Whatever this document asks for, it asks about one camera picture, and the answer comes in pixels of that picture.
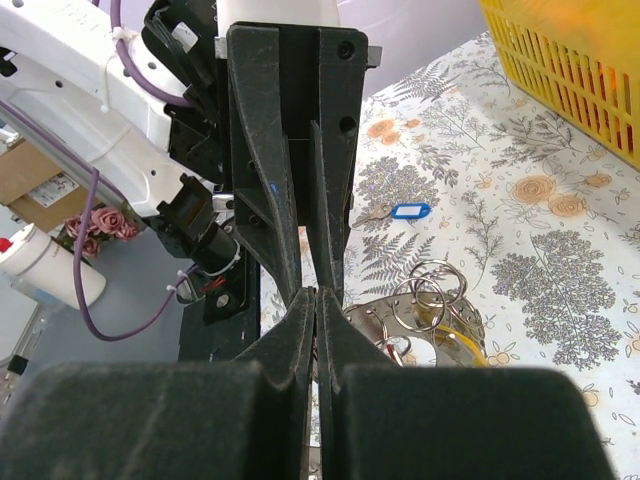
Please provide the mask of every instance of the key ring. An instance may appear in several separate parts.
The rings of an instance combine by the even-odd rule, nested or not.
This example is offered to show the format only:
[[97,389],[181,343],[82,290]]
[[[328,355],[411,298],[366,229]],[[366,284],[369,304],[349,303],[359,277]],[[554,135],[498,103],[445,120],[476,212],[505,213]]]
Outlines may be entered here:
[[[451,301],[452,304],[455,304],[457,302],[459,302],[460,300],[462,300],[465,296],[465,294],[467,293],[467,287],[468,287],[468,282],[466,277],[453,265],[451,265],[449,262],[445,262],[444,260],[424,260],[422,262],[418,262],[416,264],[415,267],[413,267],[413,269],[411,270],[411,272],[409,273],[410,277],[413,277],[416,273],[416,271],[422,267],[424,267],[425,265],[441,265],[443,267],[445,267],[445,271],[448,272],[451,275],[455,275],[456,278],[458,279],[458,292],[455,296],[455,298]],[[441,303],[427,303],[422,301],[417,293],[418,293],[418,288],[420,288],[423,285],[424,282],[415,282],[415,284],[411,285],[411,291],[414,293],[414,298],[416,299],[416,302],[418,302],[418,304],[423,307],[423,308],[430,308],[430,307],[436,307],[439,308],[442,306]]]
[[405,355],[407,355],[410,351],[411,351],[411,347],[412,347],[412,343],[411,343],[411,338],[407,337],[406,335],[393,335],[389,338],[387,338],[386,343],[383,343],[384,340],[378,340],[377,342],[374,343],[374,345],[380,349],[386,347],[389,344],[389,340],[391,340],[392,338],[402,338],[403,340],[407,341],[407,347],[402,351],[402,353],[398,353],[398,356],[400,358],[404,357]]
[[[432,330],[435,330],[436,328],[438,328],[438,326],[442,323],[442,320],[444,319],[444,312],[448,310],[449,308],[449,304],[447,303],[447,298],[445,297],[444,292],[442,291],[442,289],[440,288],[440,285],[438,285],[438,283],[434,280],[432,280],[431,278],[428,277],[409,277],[405,280],[403,280],[397,287],[396,289],[393,291],[393,296],[398,295],[398,293],[400,293],[400,290],[402,289],[402,287],[404,287],[407,283],[410,282],[416,282],[416,281],[420,281],[420,285],[424,284],[424,283],[428,283],[429,285],[431,285],[433,287],[433,289],[438,293],[438,295],[440,295],[440,298],[442,299],[442,302],[439,304],[434,305],[435,307],[440,307],[438,310],[438,315],[435,317],[435,319],[431,322],[431,326],[429,327],[412,327],[408,324],[406,324],[404,322],[404,320],[402,320],[400,318],[400,316],[397,314],[396,312],[396,305],[398,305],[400,302],[398,302],[398,300],[395,300],[391,303],[391,311],[393,312],[393,316],[396,318],[396,321],[402,325],[404,328],[406,328],[407,330],[409,330],[410,332],[414,332],[414,333],[427,333],[430,332]],[[414,293],[414,299],[420,303],[420,301],[415,297],[417,293]]]
[[387,343],[389,342],[389,330],[387,329],[387,325],[384,323],[382,318],[380,318],[380,315],[378,315],[378,313],[375,310],[369,309],[365,313],[367,315],[374,315],[378,319],[378,322],[380,322],[380,326],[382,327],[382,340],[378,340],[378,342],[382,342],[382,348],[386,347]]

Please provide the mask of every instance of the yellow plastic basket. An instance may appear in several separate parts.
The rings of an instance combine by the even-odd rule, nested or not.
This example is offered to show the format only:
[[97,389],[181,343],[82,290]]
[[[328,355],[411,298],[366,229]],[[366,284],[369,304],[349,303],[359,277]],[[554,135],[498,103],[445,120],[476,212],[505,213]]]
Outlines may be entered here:
[[640,168],[640,0],[480,4],[509,78]]

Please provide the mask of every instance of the white cylinder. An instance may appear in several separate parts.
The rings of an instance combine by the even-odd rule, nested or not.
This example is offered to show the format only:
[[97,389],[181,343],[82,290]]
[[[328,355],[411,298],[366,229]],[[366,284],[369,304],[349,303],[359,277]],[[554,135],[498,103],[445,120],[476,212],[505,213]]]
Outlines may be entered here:
[[[80,308],[73,284],[73,255],[39,230],[27,225],[11,237],[12,245],[0,253],[0,270],[26,280],[76,310]],[[87,305],[95,302],[106,279],[82,263],[82,286]]]
[[236,22],[339,27],[336,0],[218,0],[218,36]]

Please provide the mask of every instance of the screw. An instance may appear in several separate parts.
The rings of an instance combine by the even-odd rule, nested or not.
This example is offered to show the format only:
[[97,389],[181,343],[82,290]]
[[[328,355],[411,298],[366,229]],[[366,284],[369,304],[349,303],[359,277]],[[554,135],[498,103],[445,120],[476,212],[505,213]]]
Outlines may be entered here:
[[356,47],[349,41],[344,41],[338,46],[338,57],[342,60],[349,60],[353,57]]
[[216,307],[224,308],[229,304],[229,295],[220,295],[216,301]]
[[249,223],[251,225],[253,225],[254,227],[260,227],[260,226],[262,226],[262,219],[257,215],[250,215],[249,216]]

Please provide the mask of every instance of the blue key tag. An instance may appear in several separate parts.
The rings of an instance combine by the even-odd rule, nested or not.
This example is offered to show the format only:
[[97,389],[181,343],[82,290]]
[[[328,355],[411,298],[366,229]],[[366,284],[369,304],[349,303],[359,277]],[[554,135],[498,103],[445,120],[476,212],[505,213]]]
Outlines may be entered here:
[[403,220],[417,220],[431,213],[431,207],[426,203],[401,203],[391,210],[391,218]]

